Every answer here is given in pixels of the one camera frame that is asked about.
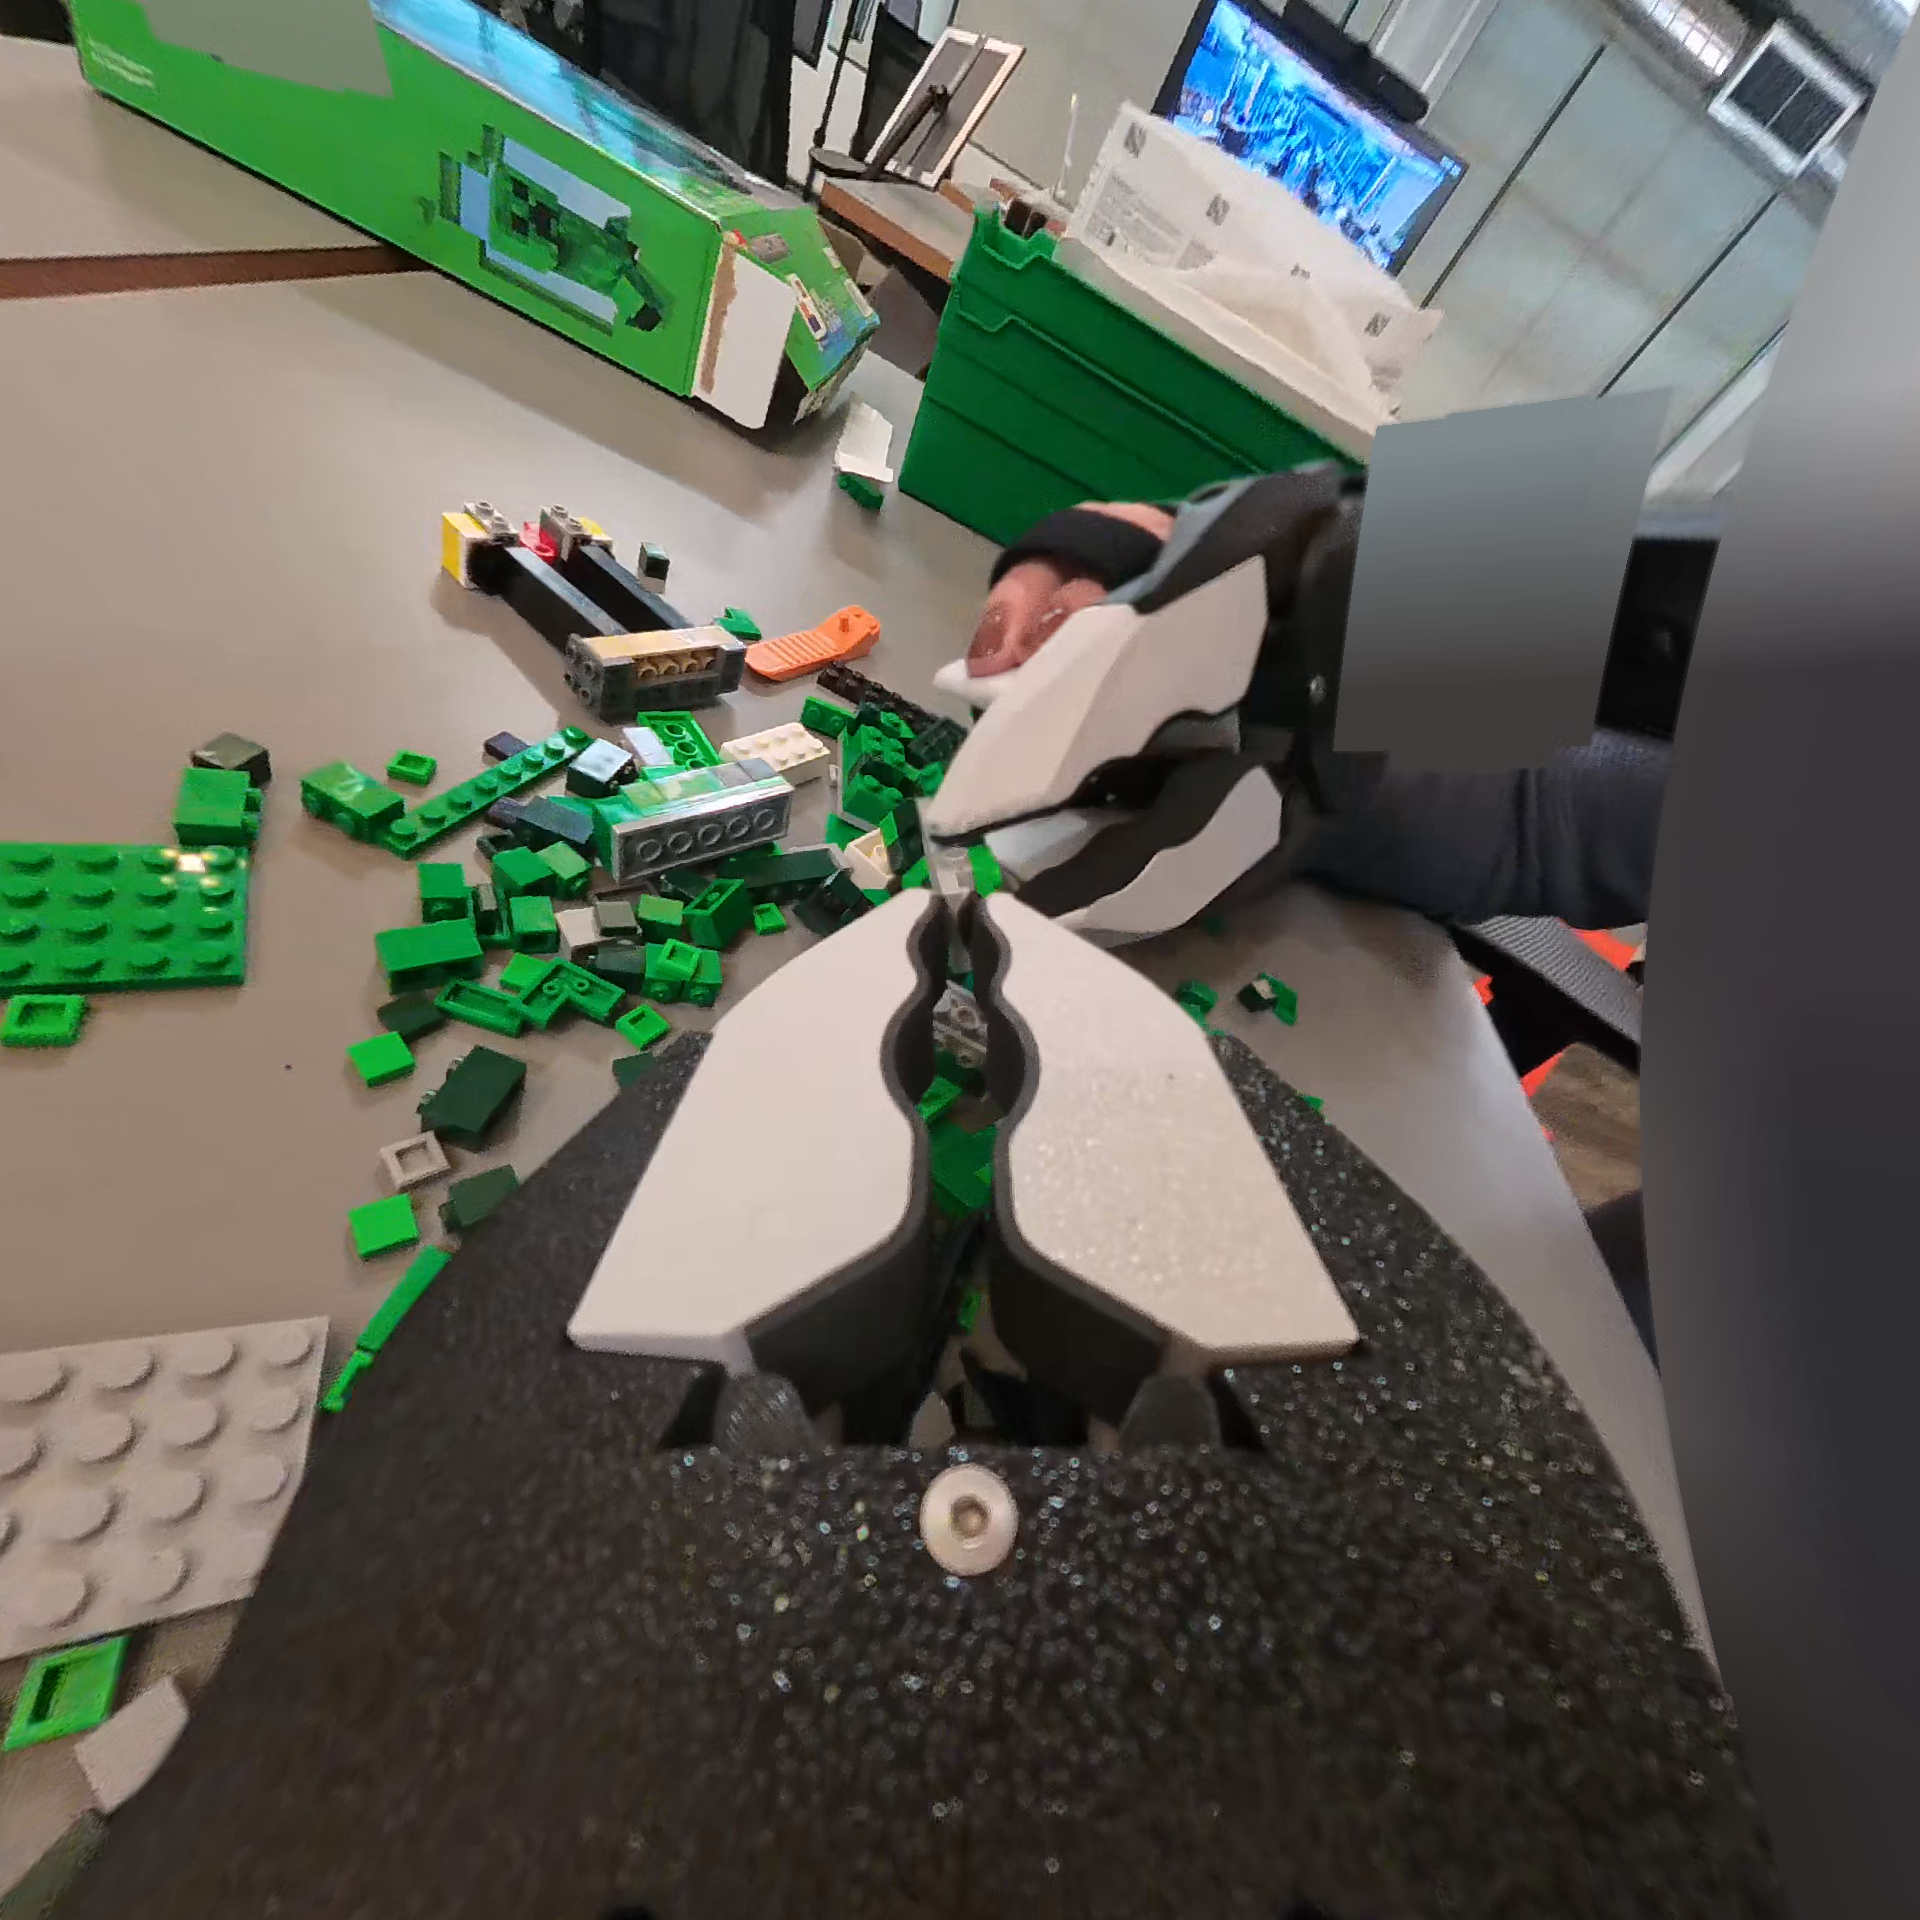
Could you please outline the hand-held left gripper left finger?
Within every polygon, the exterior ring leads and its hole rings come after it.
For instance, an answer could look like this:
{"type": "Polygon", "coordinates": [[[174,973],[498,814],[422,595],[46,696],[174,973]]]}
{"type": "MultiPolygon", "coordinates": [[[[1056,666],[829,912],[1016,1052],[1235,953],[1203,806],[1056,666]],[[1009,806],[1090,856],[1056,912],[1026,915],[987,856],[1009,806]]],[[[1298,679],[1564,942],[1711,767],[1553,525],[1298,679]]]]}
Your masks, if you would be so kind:
{"type": "Polygon", "coordinates": [[[766,970],[664,1124],[566,1319],[573,1348],[766,1369],[810,1414],[931,1335],[931,1009],[950,912],[902,887],[766,970]]]}

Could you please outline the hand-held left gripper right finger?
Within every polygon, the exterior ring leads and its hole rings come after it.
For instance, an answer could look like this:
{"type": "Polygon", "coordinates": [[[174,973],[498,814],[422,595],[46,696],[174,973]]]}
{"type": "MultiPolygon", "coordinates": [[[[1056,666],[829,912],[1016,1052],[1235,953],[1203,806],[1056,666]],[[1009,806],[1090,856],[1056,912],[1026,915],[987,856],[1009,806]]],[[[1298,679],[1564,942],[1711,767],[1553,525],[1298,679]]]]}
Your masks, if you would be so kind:
{"type": "Polygon", "coordinates": [[[1353,1356],[1338,1295],[1219,1052],[1180,997],[1016,898],[967,904],[987,1024],[987,1327],[1090,1419],[1159,1369],[1353,1356]]]}

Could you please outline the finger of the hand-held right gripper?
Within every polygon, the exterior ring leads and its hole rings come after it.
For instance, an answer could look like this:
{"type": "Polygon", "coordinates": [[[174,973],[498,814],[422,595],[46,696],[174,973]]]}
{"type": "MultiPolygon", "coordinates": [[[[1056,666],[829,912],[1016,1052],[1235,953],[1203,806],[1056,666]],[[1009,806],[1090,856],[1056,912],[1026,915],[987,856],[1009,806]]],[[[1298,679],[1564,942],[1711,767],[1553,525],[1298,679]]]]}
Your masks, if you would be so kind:
{"type": "Polygon", "coordinates": [[[1129,762],[1180,718],[1229,718],[1261,640],[1261,560],[1235,560],[1167,607],[1090,603],[1026,666],[941,661],[978,728],[931,795],[931,845],[1056,814],[1103,762],[1129,762]]]}
{"type": "Polygon", "coordinates": [[[1182,756],[1153,804],[1078,804],[984,839],[1037,915],[1103,951],[1194,924],[1280,845],[1286,781],[1255,756],[1182,756]]]}

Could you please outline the person's right forearm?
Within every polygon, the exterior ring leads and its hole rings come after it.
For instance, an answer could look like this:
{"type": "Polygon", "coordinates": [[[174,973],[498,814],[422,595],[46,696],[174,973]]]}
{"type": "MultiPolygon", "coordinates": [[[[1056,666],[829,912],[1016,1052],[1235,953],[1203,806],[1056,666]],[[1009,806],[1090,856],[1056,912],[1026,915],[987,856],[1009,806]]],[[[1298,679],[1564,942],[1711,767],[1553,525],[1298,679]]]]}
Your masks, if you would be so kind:
{"type": "Polygon", "coordinates": [[[1536,767],[1398,767],[1301,832],[1298,876],[1431,924],[1648,924],[1671,750],[1599,728],[1536,767]]]}

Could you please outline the person's right hand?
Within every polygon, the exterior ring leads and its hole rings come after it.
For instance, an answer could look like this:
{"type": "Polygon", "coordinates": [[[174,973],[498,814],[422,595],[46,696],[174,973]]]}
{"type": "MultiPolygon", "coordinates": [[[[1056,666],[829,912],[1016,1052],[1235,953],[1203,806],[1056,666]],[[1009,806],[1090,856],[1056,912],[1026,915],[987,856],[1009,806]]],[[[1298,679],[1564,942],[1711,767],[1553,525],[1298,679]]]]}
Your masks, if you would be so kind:
{"type": "Polygon", "coordinates": [[[1180,515],[1159,503],[1085,503],[1042,515],[994,553],[965,666],[1009,672],[1031,661],[1078,607],[1139,584],[1167,553],[1171,523],[1180,515]]]}

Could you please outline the green plastic crate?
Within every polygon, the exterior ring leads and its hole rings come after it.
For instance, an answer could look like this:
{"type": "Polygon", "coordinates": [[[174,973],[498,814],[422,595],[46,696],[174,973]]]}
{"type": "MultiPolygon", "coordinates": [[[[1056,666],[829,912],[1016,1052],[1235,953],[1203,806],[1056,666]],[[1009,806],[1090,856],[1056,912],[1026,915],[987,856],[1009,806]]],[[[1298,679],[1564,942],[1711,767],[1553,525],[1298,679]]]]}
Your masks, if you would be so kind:
{"type": "Polygon", "coordinates": [[[1229,473],[1363,465],[1315,425],[1056,261],[1053,233],[967,214],[895,490],[967,538],[1016,542],[1078,503],[1182,503],[1229,473]]]}

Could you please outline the orange brick separator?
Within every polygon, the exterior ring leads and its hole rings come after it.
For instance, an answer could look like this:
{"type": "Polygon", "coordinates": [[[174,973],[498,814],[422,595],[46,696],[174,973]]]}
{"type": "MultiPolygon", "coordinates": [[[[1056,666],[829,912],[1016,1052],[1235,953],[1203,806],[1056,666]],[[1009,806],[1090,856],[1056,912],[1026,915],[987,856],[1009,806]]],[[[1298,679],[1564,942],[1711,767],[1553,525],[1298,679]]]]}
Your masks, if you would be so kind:
{"type": "Polygon", "coordinates": [[[742,649],[742,666],[762,672],[762,679],[795,679],[795,672],[816,672],[829,661],[862,661],[876,649],[882,619],[867,607],[838,607],[810,630],[789,630],[789,632],[755,632],[742,649]]]}

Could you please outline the grey long brick with holes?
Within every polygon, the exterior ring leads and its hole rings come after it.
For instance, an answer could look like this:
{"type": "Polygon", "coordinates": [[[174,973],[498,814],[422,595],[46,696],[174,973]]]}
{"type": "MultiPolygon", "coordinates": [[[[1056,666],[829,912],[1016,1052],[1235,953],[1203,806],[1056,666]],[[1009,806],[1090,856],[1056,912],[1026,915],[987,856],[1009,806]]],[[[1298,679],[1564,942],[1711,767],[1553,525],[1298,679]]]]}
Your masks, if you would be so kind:
{"type": "Polygon", "coordinates": [[[612,883],[651,883],[682,862],[762,850],[789,832],[795,791],[766,762],[711,762],[626,781],[598,814],[598,862],[612,883]]]}

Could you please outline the black orange chair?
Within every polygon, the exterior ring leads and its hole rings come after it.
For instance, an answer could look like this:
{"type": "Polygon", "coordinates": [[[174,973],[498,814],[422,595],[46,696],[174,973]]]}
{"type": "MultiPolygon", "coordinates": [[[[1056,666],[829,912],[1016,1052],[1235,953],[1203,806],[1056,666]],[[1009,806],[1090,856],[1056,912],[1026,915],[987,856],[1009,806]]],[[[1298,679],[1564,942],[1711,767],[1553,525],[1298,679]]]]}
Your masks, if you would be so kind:
{"type": "Polygon", "coordinates": [[[1442,939],[1480,973],[1489,1036],[1524,1088],[1536,1088],[1564,1052],[1638,1079],[1638,973],[1620,963],[1620,939],[1588,939],[1558,915],[1442,924],[1442,939]]]}

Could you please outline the black brick assembly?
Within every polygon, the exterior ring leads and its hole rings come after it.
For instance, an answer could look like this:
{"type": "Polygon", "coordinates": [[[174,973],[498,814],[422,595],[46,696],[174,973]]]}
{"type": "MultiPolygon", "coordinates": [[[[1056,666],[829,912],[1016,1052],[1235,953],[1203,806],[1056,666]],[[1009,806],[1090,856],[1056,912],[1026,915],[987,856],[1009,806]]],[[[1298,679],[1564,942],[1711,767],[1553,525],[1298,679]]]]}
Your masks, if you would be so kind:
{"type": "Polygon", "coordinates": [[[560,655],[560,679],[598,721],[717,711],[742,679],[746,640],[670,607],[657,584],[622,571],[610,538],[566,507],[509,523],[491,503],[459,503],[442,515],[442,571],[509,603],[560,655]]]}

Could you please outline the green studded plate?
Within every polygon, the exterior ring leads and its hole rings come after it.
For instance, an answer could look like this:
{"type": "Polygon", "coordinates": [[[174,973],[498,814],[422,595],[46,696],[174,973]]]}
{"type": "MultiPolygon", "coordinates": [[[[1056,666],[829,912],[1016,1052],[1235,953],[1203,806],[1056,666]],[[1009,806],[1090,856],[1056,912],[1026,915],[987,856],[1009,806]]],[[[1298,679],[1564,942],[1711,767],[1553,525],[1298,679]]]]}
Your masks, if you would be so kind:
{"type": "Polygon", "coordinates": [[[0,845],[0,997],[224,987],[249,876],[249,850],[0,845]]]}

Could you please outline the large grey studded plate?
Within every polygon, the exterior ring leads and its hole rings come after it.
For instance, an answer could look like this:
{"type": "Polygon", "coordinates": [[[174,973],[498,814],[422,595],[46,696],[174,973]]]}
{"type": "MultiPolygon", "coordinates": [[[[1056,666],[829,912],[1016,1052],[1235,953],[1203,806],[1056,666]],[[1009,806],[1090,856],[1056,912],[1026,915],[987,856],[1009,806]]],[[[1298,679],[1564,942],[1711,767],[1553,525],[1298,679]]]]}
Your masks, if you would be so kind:
{"type": "Polygon", "coordinates": [[[0,1655],[262,1584],[318,1407],[327,1319],[0,1356],[0,1655]]]}

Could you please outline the ceiling air vent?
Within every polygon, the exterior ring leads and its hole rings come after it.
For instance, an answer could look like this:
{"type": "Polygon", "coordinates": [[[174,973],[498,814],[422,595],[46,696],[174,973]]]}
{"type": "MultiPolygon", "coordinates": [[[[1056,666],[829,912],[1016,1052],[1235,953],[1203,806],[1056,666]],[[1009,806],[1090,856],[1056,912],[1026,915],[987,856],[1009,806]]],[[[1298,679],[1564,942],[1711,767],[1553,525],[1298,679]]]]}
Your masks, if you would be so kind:
{"type": "Polygon", "coordinates": [[[1788,173],[1811,170],[1858,105],[1865,87],[1788,17],[1770,17],[1705,97],[1723,136],[1750,138],[1788,173]]]}

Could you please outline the green toy set box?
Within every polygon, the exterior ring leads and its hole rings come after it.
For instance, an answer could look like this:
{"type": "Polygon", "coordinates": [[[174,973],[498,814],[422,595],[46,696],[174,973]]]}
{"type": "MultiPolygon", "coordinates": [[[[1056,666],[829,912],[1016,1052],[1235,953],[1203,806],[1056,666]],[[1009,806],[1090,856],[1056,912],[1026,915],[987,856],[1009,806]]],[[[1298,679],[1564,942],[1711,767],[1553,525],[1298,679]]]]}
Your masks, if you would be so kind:
{"type": "Polygon", "coordinates": [[[573,350],[789,425],[876,309],[810,203],[466,0],[74,0],[79,76],[573,350]]]}

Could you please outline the wall monitor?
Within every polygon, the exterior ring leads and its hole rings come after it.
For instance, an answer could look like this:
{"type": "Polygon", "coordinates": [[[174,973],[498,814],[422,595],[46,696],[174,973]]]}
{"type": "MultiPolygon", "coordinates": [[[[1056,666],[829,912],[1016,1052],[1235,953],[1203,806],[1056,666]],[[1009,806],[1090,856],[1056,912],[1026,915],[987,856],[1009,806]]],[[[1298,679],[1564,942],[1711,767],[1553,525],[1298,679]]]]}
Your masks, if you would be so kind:
{"type": "Polygon", "coordinates": [[[1382,272],[1407,272],[1465,178],[1423,136],[1423,96],[1301,0],[1192,3],[1153,113],[1280,178],[1382,272]]]}

